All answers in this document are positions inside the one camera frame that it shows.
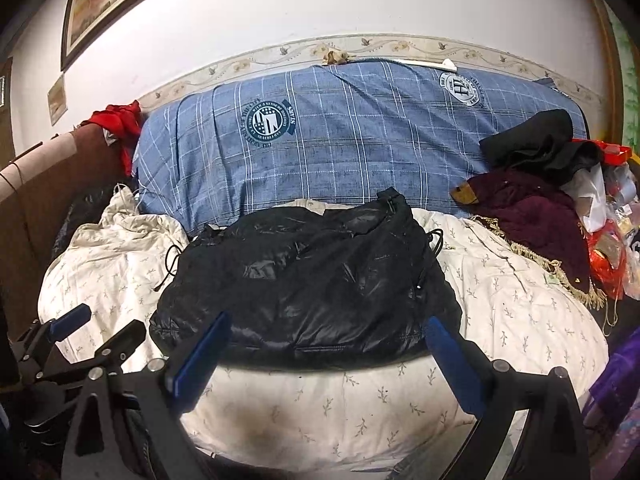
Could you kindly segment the wooden door frame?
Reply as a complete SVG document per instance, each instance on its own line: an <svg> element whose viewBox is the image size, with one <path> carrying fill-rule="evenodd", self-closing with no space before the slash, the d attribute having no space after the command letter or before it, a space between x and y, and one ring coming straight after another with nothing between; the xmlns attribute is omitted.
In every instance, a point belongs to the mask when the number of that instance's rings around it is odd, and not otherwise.
<svg viewBox="0 0 640 480"><path fill-rule="evenodd" d="M591 0L605 59L608 125L603 139L639 153L639 48L605 0Z"/></svg>

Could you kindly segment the white floral duvet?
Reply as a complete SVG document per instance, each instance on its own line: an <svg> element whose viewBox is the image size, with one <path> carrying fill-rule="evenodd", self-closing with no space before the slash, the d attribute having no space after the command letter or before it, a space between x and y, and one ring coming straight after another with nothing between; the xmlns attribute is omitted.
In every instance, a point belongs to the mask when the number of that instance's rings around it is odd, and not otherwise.
<svg viewBox="0 0 640 480"><path fill-rule="evenodd" d="M520 372L562 366L577 394L591 387L608 362L608 344L581 302L479 223L424 209L414 218L445 234L438 261L462 307L466 339ZM88 359L127 323L147 321L169 284L168 259L187 241L177 220L140 214L132 193L116 188L101 219L82 226L44 274L43 321L78 304L92 312L60 344L62 355ZM303 472L387 469L473 421L426 356L329 373L219 367L182 422L204 452Z"/></svg>

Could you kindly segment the blue plaid quilt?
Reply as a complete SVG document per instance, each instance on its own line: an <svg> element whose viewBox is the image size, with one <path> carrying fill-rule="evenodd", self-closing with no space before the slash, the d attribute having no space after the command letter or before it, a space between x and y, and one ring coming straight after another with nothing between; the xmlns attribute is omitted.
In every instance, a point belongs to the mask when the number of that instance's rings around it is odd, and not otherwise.
<svg viewBox="0 0 640 480"><path fill-rule="evenodd" d="M134 153L140 209L189 234L310 198L357 206L394 188L455 214L450 190L484 174L480 141L539 112L584 113L548 80L371 60L222 84L154 110Z"/></svg>

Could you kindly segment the dark maroon garment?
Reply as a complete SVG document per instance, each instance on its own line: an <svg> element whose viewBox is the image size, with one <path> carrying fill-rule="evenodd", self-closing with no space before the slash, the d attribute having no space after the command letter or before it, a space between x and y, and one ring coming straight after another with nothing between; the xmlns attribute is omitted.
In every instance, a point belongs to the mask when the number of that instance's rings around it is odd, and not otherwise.
<svg viewBox="0 0 640 480"><path fill-rule="evenodd" d="M450 196L470 214L495 220L510 242L558 262L568 284L588 292L588 246L570 196L541 178L511 169L469 178Z"/></svg>

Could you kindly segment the red cloth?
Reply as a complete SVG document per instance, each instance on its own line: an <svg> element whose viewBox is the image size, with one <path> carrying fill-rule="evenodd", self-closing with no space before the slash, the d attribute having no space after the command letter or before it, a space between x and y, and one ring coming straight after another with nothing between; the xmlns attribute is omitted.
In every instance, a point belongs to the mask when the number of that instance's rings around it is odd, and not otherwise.
<svg viewBox="0 0 640 480"><path fill-rule="evenodd" d="M132 175L132 160L142 131L142 110L137 100L126 105L107 105L105 110L96 110L81 123L82 126L97 125L108 133L107 144L116 143L126 177Z"/></svg>

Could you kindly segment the white plastic bag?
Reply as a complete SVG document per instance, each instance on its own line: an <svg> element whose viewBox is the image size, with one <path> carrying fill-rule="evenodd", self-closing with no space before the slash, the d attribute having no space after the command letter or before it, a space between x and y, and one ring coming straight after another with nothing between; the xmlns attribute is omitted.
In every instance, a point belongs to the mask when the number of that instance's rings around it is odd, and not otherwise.
<svg viewBox="0 0 640 480"><path fill-rule="evenodd" d="M573 200L578 219L588 233L604 227L606 195L600 164L576 171L573 179L562 186L562 191Z"/></svg>

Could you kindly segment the black garment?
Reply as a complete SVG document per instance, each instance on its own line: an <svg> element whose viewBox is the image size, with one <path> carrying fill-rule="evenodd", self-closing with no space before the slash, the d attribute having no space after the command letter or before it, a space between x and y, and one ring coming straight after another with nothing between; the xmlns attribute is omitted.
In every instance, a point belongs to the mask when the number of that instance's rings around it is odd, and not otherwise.
<svg viewBox="0 0 640 480"><path fill-rule="evenodd" d="M539 112L481 140L480 150L492 169L532 174L558 188L578 170L590 170L601 159L597 144L574 139L572 118L566 110Z"/></svg>

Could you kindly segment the small wall picture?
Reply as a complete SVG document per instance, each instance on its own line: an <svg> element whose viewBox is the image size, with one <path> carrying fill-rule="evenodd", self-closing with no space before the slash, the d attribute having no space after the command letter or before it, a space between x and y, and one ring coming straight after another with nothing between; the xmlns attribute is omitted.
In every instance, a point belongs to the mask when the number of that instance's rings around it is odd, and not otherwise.
<svg viewBox="0 0 640 480"><path fill-rule="evenodd" d="M50 124L55 126L67 110L64 75L61 74L48 92Z"/></svg>

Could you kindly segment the purple floral fabric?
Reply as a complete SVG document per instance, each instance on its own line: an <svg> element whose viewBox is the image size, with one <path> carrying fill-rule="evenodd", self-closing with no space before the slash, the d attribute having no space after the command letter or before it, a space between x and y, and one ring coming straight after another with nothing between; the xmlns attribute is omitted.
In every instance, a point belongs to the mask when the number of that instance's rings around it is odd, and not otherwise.
<svg viewBox="0 0 640 480"><path fill-rule="evenodd" d="M582 420L591 479L639 478L639 330L611 354Z"/></svg>

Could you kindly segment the black puffer jacket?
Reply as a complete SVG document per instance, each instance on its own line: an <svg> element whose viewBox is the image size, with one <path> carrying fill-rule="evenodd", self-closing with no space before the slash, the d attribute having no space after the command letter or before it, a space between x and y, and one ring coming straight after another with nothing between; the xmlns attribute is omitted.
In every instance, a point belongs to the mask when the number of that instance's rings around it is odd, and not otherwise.
<svg viewBox="0 0 640 480"><path fill-rule="evenodd" d="M183 249L150 319L163 352L227 313L222 359L249 370L358 370L427 354L423 326L462 310L427 231L393 188L317 214L274 207L208 226Z"/></svg>

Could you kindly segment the red plastic bag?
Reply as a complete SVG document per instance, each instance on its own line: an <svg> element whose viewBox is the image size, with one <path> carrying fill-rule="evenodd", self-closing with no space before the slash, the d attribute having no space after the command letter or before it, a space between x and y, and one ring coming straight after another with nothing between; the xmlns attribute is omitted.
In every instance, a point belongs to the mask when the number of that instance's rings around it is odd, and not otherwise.
<svg viewBox="0 0 640 480"><path fill-rule="evenodd" d="M617 224L608 219L604 226L587 235L591 277L606 296L622 299L626 273L626 245Z"/></svg>

